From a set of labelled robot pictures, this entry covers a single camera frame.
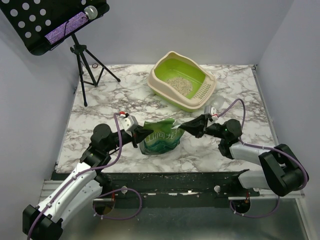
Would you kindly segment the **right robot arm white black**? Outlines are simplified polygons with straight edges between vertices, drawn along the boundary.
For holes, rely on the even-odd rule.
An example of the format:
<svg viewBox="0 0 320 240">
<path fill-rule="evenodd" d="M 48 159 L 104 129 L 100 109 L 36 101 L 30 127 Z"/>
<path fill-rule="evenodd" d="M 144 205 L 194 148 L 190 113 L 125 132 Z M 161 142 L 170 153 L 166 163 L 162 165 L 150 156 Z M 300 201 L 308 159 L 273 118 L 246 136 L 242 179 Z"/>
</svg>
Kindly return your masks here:
<svg viewBox="0 0 320 240">
<path fill-rule="evenodd" d="M 270 147 L 244 143 L 241 140 L 242 125 L 238 120 L 208 124 L 212 121 L 212 117 L 202 114 L 182 123 L 179 128 L 196 138 L 203 135 L 219 138 L 218 149 L 222 156 L 261 167 L 261 170 L 240 173 L 238 179 L 230 183 L 230 191 L 234 195 L 241 196 L 248 189 L 265 189 L 284 197 L 307 185 L 307 171 L 286 144 Z"/>
</svg>

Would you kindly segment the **green litter bag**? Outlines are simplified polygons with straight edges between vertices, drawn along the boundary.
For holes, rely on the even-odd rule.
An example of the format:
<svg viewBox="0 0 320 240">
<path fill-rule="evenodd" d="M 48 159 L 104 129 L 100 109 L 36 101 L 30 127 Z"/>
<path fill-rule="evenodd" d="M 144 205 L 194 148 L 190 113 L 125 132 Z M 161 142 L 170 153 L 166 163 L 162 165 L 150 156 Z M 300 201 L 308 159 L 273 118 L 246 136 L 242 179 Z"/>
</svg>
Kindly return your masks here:
<svg viewBox="0 0 320 240">
<path fill-rule="evenodd" d="M 174 150 L 179 144 L 185 131 L 178 127 L 173 118 L 157 122 L 145 121 L 144 130 L 153 130 L 142 142 L 139 149 L 143 155 L 161 155 Z"/>
</svg>

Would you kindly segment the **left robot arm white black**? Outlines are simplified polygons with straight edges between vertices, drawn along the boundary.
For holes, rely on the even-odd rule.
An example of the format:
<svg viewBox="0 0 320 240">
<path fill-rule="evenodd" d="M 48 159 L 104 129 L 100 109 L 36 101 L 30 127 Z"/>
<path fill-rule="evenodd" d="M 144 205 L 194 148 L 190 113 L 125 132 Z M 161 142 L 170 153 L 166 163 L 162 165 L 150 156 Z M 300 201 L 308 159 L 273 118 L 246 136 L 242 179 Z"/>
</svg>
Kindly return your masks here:
<svg viewBox="0 0 320 240">
<path fill-rule="evenodd" d="M 121 129 L 112 132 L 99 124 L 76 167 L 68 177 L 37 206 L 28 205 L 22 213 L 22 231 L 29 240 L 58 240 L 72 218 L 96 197 L 107 197 L 110 180 L 102 169 L 110 165 L 111 150 L 128 143 L 140 143 L 153 133 L 137 126 L 132 134 Z"/>
</svg>

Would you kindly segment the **translucent plastic scoop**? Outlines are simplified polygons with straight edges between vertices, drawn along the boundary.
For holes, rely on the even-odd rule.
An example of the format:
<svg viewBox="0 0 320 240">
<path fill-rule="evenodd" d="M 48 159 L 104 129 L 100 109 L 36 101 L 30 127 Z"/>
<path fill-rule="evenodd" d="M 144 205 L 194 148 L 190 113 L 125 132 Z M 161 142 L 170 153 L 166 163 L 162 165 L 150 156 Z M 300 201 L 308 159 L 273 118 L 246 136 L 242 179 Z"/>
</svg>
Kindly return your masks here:
<svg viewBox="0 0 320 240">
<path fill-rule="evenodd" d="M 217 95 L 210 104 L 216 109 L 220 110 L 225 103 L 225 98 L 223 96 Z"/>
</svg>

